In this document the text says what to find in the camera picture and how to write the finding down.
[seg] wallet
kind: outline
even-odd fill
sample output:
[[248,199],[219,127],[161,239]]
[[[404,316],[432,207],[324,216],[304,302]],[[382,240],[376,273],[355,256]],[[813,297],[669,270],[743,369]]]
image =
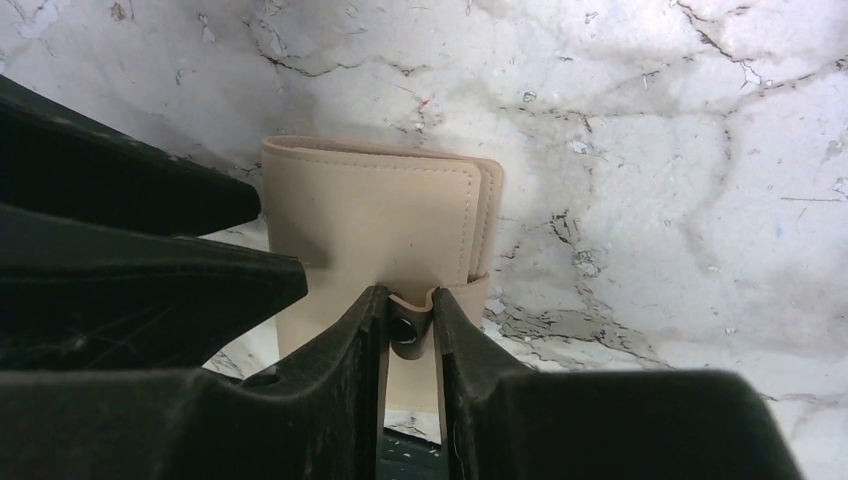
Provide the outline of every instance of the wallet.
[[[276,315],[281,356],[332,325],[375,284],[393,292],[393,307],[406,318],[426,316],[432,291],[448,288],[479,326],[503,187],[497,162],[274,136],[263,142],[262,170],[270,250],[296,256],[309,287]],[[432,334],[419,333],[418,351],[392,343],[387,408],[438,412]]]

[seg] beige leather wallet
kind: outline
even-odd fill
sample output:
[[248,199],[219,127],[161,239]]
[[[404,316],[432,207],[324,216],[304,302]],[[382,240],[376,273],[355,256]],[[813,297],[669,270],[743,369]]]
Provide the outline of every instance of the beige leather wallet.
[[[262,171],[270,249],[298,257],[309,285],[276,317],[283,356],[374,284],[397,292],[398,308],[419,312],[432,308],[434,288],[448,287],[479,325],[503,185],[496,162],[277,136],[263,142]],[[438,412],[432,334],[423,354],[404,356],[420,358],[392,354],[387,408]]]

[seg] white marble surface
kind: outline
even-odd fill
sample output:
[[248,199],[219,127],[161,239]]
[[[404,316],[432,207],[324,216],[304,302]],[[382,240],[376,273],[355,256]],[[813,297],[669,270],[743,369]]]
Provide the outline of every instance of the white marble surface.
[[[278,132],[499,160],[490,335],[544,369],[740,372],[809,478],[848,478],[844,0],[5,0],[0,19],[4,75],[256,185]],[[261,247],[261,223],[233,232]],[[272,327],[230,347],[243,374],[274,360]],[[389,421],[431,430],[410,418]]]

